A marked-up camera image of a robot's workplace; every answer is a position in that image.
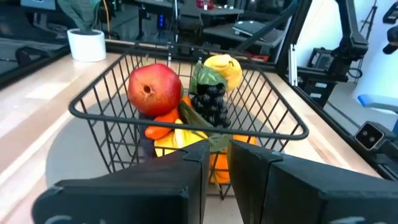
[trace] laptop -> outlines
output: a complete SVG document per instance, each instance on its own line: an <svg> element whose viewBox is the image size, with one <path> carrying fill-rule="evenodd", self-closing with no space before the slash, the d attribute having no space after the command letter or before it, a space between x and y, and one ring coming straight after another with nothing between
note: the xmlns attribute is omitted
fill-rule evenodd
<svg viewBox="0 0 398 224"><path fill-rule="evenodd" d="M267 23L257 22L257 21L238 21L234 24L232 29L235 30L236 35L248 35L252 36L257 31L261 30ZM264 37L261 37L260 40L264 42L277 42L279 43L283 38L283 31L278 29L273 29Z"/></svg>

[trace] pomegranate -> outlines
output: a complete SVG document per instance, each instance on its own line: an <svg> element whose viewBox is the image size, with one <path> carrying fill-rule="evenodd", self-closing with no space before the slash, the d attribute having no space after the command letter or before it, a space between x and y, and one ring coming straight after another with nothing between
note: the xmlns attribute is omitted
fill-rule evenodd
<svg viewBox="0 0 398 224"><path fill-rule="evenodd" d="M181 88L181 80L171 68L155 63L131 72L127 97L140 113L156 117L178 106Z"/></svg>

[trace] potted plant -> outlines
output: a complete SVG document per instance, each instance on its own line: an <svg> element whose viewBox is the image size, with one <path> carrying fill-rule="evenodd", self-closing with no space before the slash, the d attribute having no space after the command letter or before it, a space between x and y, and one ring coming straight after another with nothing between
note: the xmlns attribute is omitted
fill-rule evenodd
<svg viewBox="0 0 398 224"><path fill-rule="evenodd" d="M77 29L68 30L68 41L73 59L97 62L106 57L105 38L94 27L98 20L101 0L57 0L62 11L69 16Z"/></svg>

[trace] wall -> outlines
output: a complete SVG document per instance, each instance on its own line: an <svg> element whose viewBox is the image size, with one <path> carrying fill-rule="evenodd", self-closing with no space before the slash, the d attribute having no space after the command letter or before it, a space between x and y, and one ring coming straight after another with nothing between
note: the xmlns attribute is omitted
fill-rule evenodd
<svg viewBox="0 0 398 224"><path fill-rule="evenodd" d="M386 27L381 18L389 7L396 0L378 0L377 13L371 37L369 40L369 51L365 56L363 63L363 72L366 73L368 65L377 54L382 54L380 45L387 42ZM354 0L358 27L361 27L363 21L368 16L374 0ZM368 26L362 32L366 35ZM324 47L333 50L341 40L341 22L338 12L338 5L335 0L313 0L310 12L307 15L303 30L297 43L297 64L305 66L311 56L314 47Z"/></svg>

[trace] green plant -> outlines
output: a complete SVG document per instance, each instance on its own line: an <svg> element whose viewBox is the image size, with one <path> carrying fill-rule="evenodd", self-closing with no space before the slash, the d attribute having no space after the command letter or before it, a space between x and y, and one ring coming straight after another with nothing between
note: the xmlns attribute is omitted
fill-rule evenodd
<svg viewBox="0 0 398 224"><path fill-rule="evenodd" d="M98 8L101 0L57 0L62 11L69 16L79 28L79 33L92 35L98 20Z"/></svg>

